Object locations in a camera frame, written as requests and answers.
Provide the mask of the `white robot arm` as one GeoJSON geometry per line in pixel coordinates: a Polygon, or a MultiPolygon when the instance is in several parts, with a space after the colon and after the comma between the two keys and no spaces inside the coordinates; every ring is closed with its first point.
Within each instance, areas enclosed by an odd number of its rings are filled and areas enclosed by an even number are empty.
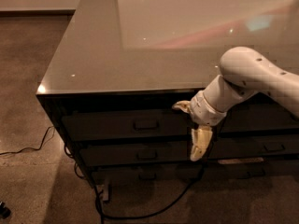
{"type": "Polygon", "coordinates": [[[299,117],[299,76],[271,63],[261,53],[247,47],[227,50],[220,60],[220,73],[191,100],[172,105],[190,115],[198,125],[192,130],[191,161],[205,155],[218,125],[235,105],[260,92],[299,117]]]}

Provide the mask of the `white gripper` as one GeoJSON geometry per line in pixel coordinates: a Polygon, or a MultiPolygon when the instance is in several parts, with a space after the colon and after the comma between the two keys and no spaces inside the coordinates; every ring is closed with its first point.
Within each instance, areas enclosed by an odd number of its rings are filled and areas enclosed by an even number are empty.
{"type": "Polygon", "coordinates": [[[191,101],[184,100],[174,103],[172,108],[187,114],[190,113],[192,120],[200,125],[197,129],[192,129],[190,154],[191,161],[199,161],[205,155],[213,135],[210,126],[218,125],[226,117],[226,112],[220,112],[212,107],[202,91],[193,96],[191,101]]]}

